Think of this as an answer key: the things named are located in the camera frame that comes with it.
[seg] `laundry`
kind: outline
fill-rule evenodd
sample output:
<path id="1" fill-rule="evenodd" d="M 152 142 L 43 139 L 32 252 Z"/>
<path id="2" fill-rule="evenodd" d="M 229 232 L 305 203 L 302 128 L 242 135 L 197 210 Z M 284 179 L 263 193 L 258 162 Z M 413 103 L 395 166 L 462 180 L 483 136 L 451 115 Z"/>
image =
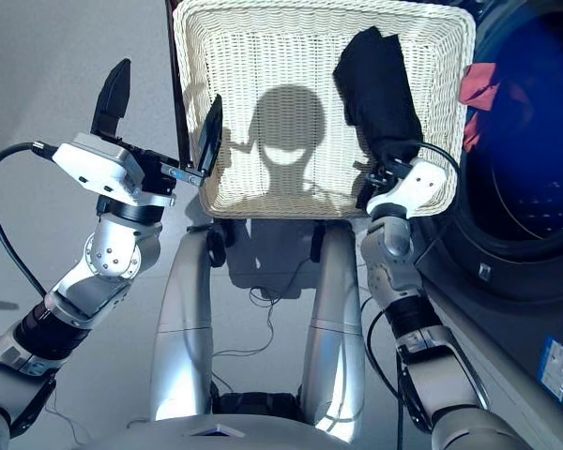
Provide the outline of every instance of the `laundry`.
<path id="1" fill-rule="evenodd" d="M 467 67 L 461 80 L 459 101 L 477 109 L 464 128 L 463 147 L 467 153 L 479 144 L 484 130 L 491 129 L 490 123 L 495 122 L 490 112 L 495 102 L 513 103 L 513 114 L 501 117 L 501 128 L 510 135 L 524 128 L 534 113 L 525 90 L 510 80 L 499 79 L 495 63 L 476 63 Z"/>
<path id="2" fill-rule="evenodd" d="M 374 26 L 356 34 L 342 52 L 334 80 L 348 124 L 360 127 L 378 162 L 388 157 L 388 142 L 423 139 L 398 36 L 382 37 Z M 392 156 L 404 161 L 417 153 L 415 146 L 392 148 Z"/>

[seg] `wicker basket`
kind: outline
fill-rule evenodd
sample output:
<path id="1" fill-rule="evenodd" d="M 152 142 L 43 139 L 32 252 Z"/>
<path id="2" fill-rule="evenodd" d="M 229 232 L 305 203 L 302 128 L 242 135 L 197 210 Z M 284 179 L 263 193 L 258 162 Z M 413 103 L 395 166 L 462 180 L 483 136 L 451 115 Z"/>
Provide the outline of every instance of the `wicker basket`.
<path id="1" fill-rule="evenodd" d="M 223 139 L 200 192 L 220 218 L 342 218 L 355 208 L 372 161 L 345 124 L 332 72 L 359 31 L 398 34 L 425 140 L 461 154 L 459 82 L 475 25 L 465 11 L 387 0 L 185 0 L 175 44 L 191 152 L 210 104 L 223 98 Z M 437 214 L 455 176 L 416 215 Z"/>

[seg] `black cloth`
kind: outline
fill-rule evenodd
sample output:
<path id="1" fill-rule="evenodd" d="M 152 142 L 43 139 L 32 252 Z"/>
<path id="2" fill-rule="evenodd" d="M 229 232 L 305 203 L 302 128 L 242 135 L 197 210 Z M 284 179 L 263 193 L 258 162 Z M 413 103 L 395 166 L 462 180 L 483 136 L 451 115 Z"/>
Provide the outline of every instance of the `black cloth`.
<path id="1" fill-rule="evenodd" d="M 374 26 L 358 33 L 342 52 L 334 79 L 348 125 L 360 128 L 377 162 L 389 157 L 408 162 L 418 148 L 386 144 L 422 141 L 398 36 L 382 37 Z"/>

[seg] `floor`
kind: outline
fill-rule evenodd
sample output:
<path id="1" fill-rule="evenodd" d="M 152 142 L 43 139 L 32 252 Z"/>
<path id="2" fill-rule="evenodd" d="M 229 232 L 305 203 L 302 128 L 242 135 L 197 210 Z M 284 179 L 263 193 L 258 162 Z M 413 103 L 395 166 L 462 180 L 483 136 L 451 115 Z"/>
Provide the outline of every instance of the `floor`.
<path id="1" fill-rule="evenodd" d="M 0 2 L 0 149 L 36 139 L 59 144 L 87 131 L 103 80 L 123 57 L 132 61 L 131 99 L 119 134 L 127 142 L 174 157 L 162 0 Z M 58 376 L 58 410 L 83 424 L 95 439 L 148 414 L 153 337 L 169 267 L 185 229 L 204 219 L 193 187 L 179 185 L 175 194 L 177 205 L 163 218 L 159 262 L 137 280 L 129 300 L 90 335 Z M 20 155 L 0 167 L 0 217 L 14 247 L 45 287 L 80 258 L 96 225 L 95 201 L 95 194 L 38 158 Z M 258 233 L 259 242 L 247 237 L 238 243 L 229 263 L 214 271 L 211 280 L 216 349 L 254 348 L 266 342 L 266 311 L 249 302 L 247 288 L 283 286 L 297 262 L 308 256 L 310 223 L 245 225 L 250 236 Z M 297 244 L 289 247 L 287 242 Z M 247 269 L 242 263 L 245 246 L 257 244 L 263 261 L 271 263 Z M 276 306 L 275 339 L 269 349 L 248 360 L 215 361 L 214 369 L 236 390 L 296 392 L 316 278 L 317 266 L 305 264 L 289 298 Z M 0 334 L 38 301 L 0 246 Z M 375 305 L 367 306 L 366 324 L 375 312 Z M 393 378 L 393 339 L 384 321 L 380 324 L 375 350 Z M 247 367 L 249 379 L 242 376 Z M 410 421 L 404 428 L 405 449 L 430 447 L 429 436 Z M 354 448 L 393 448 L 395 432 L 395 402 L 367 368 L 365 423 Z M 77 435 L 87 439 L 78 427 Z M 73 446 L 68 423 L 43 412 L 10 448 Z"/>

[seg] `sticker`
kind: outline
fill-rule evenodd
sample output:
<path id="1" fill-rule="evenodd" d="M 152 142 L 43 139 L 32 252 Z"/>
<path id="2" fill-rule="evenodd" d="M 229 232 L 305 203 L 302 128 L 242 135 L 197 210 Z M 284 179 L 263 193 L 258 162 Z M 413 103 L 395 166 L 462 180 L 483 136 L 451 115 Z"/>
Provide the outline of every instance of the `sticker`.
<path id="1" fill-rule="evenodd" d="M 552 337 L 546 339 L 537 378 L 563 403 L 563 345 Z"/>

